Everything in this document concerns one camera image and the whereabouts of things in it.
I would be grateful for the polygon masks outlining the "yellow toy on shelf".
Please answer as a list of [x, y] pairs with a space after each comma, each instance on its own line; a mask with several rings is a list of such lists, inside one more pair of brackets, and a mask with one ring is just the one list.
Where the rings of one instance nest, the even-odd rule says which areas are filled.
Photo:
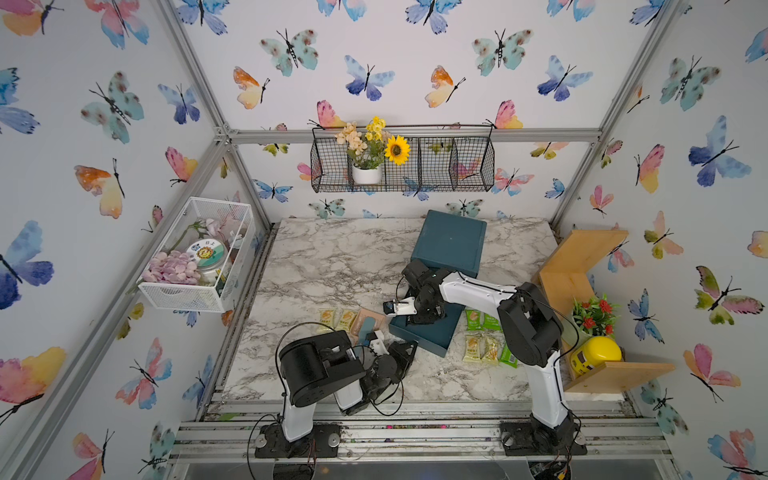
[[622, 351], [610, 337], [590, 337], [570, 355], [570, 367], [577, 377], [595, 370], [606, 362], [621, 362]]

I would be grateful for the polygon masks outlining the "white mesh wall basket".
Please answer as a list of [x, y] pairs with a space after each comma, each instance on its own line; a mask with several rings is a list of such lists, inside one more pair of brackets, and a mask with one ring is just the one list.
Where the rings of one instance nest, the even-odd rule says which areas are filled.
[[138, 290], [156, 309], [223, 313], [254, 233], [250, 205], [191, 197], [149, 258]]

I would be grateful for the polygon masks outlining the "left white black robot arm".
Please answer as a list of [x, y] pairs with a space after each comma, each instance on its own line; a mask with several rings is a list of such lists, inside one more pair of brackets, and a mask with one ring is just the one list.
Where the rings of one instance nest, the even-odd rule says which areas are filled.
[[347, 332], [334, 330], [283, 347], [276, 366], [284, 387], [284, 438], [294, 442], [310, 435], [316, 404], [329, 396], [345, 415], [391, 399], [403, 387], [417, 347], [374, 339], [355, 345]]

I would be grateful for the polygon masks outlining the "pink wooden brush tray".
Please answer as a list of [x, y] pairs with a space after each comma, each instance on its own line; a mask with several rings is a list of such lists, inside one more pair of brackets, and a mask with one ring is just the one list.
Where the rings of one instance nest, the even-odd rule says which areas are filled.
[[349, 333], [356, 338], [364, 338], [369, 332], [380, 330], [387, 320], [384, 314], [361, 308]]

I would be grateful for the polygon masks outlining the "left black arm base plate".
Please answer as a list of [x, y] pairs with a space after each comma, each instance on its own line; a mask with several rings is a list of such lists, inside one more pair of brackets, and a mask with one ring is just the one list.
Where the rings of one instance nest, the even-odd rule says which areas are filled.
[[255, 428], [248, 451], [255, 458], [299, 459], [336, 458], [341, 443], [341, 427], [337, 424], [314, 424], [310, 433], [288, 441], [277, 423]]

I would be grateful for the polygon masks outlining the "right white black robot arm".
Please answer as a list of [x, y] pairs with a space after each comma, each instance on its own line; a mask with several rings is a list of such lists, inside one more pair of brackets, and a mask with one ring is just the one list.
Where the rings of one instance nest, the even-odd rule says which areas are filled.
[[526, 368], [532, 418], [551, 431], [570, 422], [558, 374], [563, 327], [536, 285], [497, 285], [459, 271], [433, 270], [419, 260], [410, 262], [402, 277], [408, 296], [394, 302], [395, 316], [430, 325], [447, 316], [449, 305], [462, 305], [496, 318], [510, 352]]

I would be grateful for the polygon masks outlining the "wooden wall shelf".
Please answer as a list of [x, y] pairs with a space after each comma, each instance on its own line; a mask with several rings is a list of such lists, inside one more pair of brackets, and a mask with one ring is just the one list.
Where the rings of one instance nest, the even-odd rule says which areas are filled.
[[[627, 237], [619, 229], [571, 231], [535, 276], [552, 308], [568, 316], [576, 300], [591, 299], [595, 292], [588, 271]], [[578, 376], [569, 357], [563, 363], [571, 375], [565, 390], [579, 394], [620, 394], [675, 370], [670, 363], [607, 362]]]

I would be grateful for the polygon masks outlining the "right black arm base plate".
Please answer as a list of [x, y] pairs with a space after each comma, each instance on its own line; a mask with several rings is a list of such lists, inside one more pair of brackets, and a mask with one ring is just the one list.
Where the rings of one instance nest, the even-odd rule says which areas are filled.
[[549, 427], [530, 416], [526, 421], [502, 422], [500, 441], [506, 456], [582, 456], [587, 447], [577, 442], [577, 424], [567, 416]]

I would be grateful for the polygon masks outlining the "teal handled brush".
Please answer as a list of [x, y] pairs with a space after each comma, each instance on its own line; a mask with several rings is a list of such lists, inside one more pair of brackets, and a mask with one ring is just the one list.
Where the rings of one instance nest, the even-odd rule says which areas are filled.
[[376, 330], [376, 319], [370, 316], [366, 316], [361, 323], [358, 334], [358, 345], [366, 345], [368, 342], [367, 336]]

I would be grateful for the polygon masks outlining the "dark teal drawer cabinet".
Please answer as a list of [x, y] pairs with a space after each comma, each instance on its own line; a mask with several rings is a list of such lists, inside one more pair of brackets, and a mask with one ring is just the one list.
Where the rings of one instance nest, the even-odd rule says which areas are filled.
[[476, 278], [487, 223], [482, 220], [429, 210], [411, 260], [432, 269], [446, 268]]

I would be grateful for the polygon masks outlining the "red flower green plant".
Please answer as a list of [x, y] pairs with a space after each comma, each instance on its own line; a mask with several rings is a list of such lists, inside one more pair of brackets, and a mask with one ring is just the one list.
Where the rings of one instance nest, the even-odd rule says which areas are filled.
[[590, 336], [613, 337], [618, 319], [618, 306], [610, 303], [607, 297], [593, 296], [589, 300], [575, 300], [572, 320]]

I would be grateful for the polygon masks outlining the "green cookie packet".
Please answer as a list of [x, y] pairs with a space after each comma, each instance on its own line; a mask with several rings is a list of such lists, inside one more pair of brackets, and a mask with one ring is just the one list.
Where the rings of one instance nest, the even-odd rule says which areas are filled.
[[483, 328], [488, 331], [501, 331], [502, 327], [500, 321], [492, 316], [485, 314], [483, 319]]
[[478, 310], [466, 309], [468, 331], [482, 331], [484, 329], [484, 314]]
[[505, 345], [502, 349], [502, 352], [499, 356], [499, 362], [512, 368], [518, 367], [518, 359], [512, 354], [508, 345]]

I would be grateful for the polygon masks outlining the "pink artificial flower bunch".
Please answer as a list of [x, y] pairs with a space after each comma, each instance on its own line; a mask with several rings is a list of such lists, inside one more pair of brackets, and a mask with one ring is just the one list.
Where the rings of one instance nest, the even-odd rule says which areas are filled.
[[142, 279], [150, 283], [197, 285], [201, 278], [197, 263], [184, 252], [159, 252], [149, 261]]

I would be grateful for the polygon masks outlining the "white pot yellow flowers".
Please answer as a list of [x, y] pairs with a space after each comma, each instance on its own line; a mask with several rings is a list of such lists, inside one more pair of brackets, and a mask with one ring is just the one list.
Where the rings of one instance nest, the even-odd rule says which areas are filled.
[[346, 123], [335, 135], [351, 164], [352, 180], [357, 185], [371, 186], [383, 180], [383, 165], [400, 167], [411, 157], [411, 143], [402, 135], [387, 130], [385, 119], [375, 116], [361, 131], [355, 123]]

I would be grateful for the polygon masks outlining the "round green label tin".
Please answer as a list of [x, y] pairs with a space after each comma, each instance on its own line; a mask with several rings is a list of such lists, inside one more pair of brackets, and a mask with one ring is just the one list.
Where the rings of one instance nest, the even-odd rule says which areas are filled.
[[225, 245], [214, 238], [205, 238], [191, 244], [186, 253], [200, 272], [221, 269], [226, 262]]

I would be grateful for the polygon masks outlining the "yellow cookie packet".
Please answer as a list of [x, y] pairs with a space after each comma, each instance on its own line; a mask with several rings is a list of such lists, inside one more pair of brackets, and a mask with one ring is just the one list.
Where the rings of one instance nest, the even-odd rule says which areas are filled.
[[491, 335], [486, 335], [484, 337], [485, 341], [485, 347], [484, 347], [484, 354], [482, 356], [482, 361], [484, 363], [496, 365], [499, 360], [499, 354], [500, 351], [503, 349], [503, 345], [499, 342], [497, 338]]
[[337, 321], [336, 309], [326, 308], [326, 309], [320, 310], [319, 323], [322, 325], [323, 328], [334, 330], [336, 321]]
[[465, 336], [465, 350], [463, 361], [468, 363], [477, 363], [482, 361], [484, 338], [478, 334], [467, 334]]
[[336, 329], [350, 333], [352, 326], [358, 317], [358, 312], [351, 309], [344, 309], [336, 324]]

